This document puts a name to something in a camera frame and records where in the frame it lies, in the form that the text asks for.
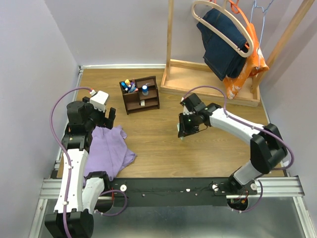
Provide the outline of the green stapler remover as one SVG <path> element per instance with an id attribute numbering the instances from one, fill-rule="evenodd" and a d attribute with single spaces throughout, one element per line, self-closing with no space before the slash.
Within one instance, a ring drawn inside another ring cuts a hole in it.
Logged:
<path id="1" fill-rule="evenodd" d="M 181 139 L 181 140 L 183 140 L 184 137 L 183 137 L 183 136 L 180 136 L 180 123 L 177 124 L 177 130 L 178 130 L 178 135 L 177 135 L 178 138 Z"/>

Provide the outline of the blue and grey cylinder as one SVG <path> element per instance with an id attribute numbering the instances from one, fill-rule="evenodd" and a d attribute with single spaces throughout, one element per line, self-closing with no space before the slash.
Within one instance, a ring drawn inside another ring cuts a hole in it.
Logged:
<path id="1" fill-rule="evenodd" d="M 143 85 L 143 86 L 142 86 L 142 94 L 143 94 L 144 96 L 147 96 L 147 95 L 149 94 L 149 92 L 148 92 L 148 86 L 147 86 L 147 85 Z"/>

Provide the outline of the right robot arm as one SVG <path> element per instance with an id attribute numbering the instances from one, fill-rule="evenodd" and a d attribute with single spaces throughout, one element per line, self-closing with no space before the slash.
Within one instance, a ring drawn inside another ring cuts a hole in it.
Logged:
<path id="1" fill-rule="evenodd" d="M 271 172 L 288 154 L 277 126 L 272 123 L 264 126 L 235 117 L 218 104 L 205 105 L 195 93 L 182 98 L 180 104 L 183 112 L 179 114 L 179 138 L 198 133 L 204 124 L 222 129 L 250 146 L 249 161 L 226 183 L 233 194 L 241 193 L 250 181 Z"/>

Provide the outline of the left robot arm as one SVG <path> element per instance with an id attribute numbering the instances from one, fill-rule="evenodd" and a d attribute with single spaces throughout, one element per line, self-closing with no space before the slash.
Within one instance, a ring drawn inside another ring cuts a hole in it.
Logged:
<path id="1" fill-rule="evenodd" d="M 109 192 L 105 171 L 84 176 L 95 128 L 111 129 L 115 109 L 105 117 L 108 93 L 69 103 L 68 124 L 61 141 L 64 156 L 62 182 L 53 213 L 45 217 L 45 226 L 54 238 L 90 238 L 94 229 L 93 212 L 99 196 Z"/>

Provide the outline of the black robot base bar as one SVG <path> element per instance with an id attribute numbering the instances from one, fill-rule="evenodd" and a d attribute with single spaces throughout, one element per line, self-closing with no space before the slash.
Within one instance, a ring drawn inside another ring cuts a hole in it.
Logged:
<path id="1" fill-rule="evenodd" d="M 226 206 L 230 196 L 256 195 L 254 181 L 240 190 L 229 187 L 228 178 L 116 178 L 110 188 L 126 186 L 129 207 Z"/>

